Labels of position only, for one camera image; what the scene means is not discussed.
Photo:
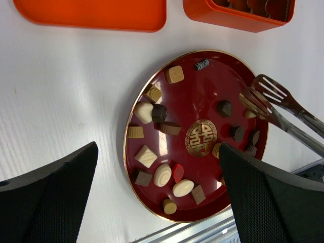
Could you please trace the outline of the dark heart chocolate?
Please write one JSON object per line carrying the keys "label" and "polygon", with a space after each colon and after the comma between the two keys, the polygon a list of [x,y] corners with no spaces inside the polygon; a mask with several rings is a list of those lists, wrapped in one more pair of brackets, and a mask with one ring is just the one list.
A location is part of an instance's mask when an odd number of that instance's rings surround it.
{"label": "dark heart chocolate", "polygon": [[216,106],[216,111],[221,117],[230,117],[232,115],[233,106],[228,100],[221,100]]}

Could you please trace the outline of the orange tin lid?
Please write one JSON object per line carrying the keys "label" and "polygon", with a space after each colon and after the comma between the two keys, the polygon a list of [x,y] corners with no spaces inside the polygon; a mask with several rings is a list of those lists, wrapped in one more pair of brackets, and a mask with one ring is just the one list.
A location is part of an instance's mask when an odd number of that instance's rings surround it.
{"label": "orange tin lid", "polygon": [[166,1],[14,1],[17,11],[40,25],[157,32],[167,21]]}

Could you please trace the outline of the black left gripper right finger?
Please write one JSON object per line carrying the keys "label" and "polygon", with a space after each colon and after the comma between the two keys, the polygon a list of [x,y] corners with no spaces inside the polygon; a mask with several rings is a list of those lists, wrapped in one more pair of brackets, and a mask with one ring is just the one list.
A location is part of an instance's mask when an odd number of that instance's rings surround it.
{"label": "black left gripper right finger", "polygon": [[241,242],[323,242],[323,183],[227,143],[219,161]]}

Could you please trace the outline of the tan fluted cup chocolate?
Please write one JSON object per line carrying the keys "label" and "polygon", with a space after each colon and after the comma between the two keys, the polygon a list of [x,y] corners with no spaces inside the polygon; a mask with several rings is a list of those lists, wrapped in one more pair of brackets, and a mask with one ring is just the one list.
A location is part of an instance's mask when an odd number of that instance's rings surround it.
{"label": "tan fluted cup chocolate", "polygon": [[144,131],[141,126],[128,126],[127,138],[139,139],[144,137]]}

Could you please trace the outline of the dark round chocolate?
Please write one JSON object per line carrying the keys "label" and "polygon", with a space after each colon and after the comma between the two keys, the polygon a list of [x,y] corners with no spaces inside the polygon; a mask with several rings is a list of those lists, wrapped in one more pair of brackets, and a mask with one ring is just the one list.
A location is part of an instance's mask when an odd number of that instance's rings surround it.
{"label": "dark round chocolate", "polygon": [[168,115],[168,109],[161,104],[154,104],[151,116],[154,123],[162,123]]}

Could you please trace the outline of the aluminium frame rail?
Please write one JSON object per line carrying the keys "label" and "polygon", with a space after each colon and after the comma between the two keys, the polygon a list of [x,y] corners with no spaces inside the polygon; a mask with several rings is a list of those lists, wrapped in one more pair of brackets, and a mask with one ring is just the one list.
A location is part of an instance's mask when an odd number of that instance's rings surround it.
{"label": "aluminium frame rail", "polygon": [[194,223],[175,223],[135,242],[241,242],[232,208]]}

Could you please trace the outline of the tan heart chocolate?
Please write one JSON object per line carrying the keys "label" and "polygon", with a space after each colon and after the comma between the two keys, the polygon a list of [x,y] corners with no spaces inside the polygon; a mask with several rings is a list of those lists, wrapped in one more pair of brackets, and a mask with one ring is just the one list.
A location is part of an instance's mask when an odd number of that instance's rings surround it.
{"label": "tan heart chocolate", "polygon": [[255,117],[256,117],[256,115],[254,113],[252,113],[250,110],[247,110],[245,112],[245,118],[247,118],[247,119],[253,119]]}

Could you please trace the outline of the brown cup chocolate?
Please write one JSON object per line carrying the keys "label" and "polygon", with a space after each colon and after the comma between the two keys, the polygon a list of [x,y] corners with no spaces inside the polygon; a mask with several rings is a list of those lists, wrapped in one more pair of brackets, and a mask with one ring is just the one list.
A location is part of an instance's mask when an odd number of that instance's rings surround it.
{"label": "brown cup chocolate", "polygon": [[164,121],[162,123],[154,123],[154,128],[167,135],[178,135],[182,126],[170,121]]}

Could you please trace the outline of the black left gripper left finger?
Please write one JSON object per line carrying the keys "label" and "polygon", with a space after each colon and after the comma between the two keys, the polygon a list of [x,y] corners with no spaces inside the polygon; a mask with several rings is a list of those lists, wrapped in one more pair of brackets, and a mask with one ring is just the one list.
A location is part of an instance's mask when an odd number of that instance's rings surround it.
{"label": "black left gripper left finger", "polygon": [[91,142],[1,182],[1,242],[76,242],[98,160]]}

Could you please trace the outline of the red leaf chocolate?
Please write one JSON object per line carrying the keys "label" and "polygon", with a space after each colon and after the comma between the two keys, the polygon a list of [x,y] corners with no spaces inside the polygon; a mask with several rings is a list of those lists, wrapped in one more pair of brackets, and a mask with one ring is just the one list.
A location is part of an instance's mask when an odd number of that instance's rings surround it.
{"label": "red leaf chocolate", "polygon": [[184,175],[184,168],[181,164],[174,164],[172,167],[172,177],[175,183],[178,183]]}

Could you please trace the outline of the light brown diamond chocolate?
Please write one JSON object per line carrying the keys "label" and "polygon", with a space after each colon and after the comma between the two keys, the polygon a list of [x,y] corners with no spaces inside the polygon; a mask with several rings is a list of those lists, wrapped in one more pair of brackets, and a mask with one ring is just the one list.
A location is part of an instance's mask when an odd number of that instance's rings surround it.
{"label": "light brown diamond chocolate", "polygon": [[205,193],[201,185],[197,185],[195,188],[192,189],[191,195],[197,205],[202,203],[205,199]]}

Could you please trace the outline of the brown square chocolate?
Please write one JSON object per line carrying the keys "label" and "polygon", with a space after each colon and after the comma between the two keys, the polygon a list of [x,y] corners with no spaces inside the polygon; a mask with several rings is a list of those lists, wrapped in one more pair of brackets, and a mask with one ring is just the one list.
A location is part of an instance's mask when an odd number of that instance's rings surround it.
{"label": "brown square chocolate", "polygon": [[134,180],[136,185],[148,187],[151,179],[152,179],[152,175],[146,171],[137,170],[135,172]]}

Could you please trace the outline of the tan leaf pattern chocolate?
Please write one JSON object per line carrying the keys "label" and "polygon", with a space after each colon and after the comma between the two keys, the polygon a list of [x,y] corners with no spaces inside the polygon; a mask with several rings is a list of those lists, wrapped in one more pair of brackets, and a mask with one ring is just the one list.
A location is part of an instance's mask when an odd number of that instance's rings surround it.
{"label": "tan leaf pattern chocolate", "polygon": [[143,91],[142,95],[151,102],[156,103],[162,96],[162,92],[155,85],[149,84]]}

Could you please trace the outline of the tan shell chocolate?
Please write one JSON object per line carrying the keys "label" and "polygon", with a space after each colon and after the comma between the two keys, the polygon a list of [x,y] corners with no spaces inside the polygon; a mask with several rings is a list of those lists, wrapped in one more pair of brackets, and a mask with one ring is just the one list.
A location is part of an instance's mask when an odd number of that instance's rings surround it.
{"label": "tan shell chocolate", "polygon": [[219,159],[219,149],[220,149],[221,143],[216,143],[212,149],[212,155]]}

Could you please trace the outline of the black white striped chocolate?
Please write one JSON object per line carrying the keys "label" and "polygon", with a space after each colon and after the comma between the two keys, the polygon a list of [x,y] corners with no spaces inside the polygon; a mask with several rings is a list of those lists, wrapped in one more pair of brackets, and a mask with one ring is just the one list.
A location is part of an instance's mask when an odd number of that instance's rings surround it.
{"label": "black white striped chocolate", "polygon": [[206,68],[207,66],[209,66],[210,62],[208,59],[204,58],[202,60],[200,60],[199,62],[195,63],[194,65],[194,69],[196,71],[202,70],[204,68]]}

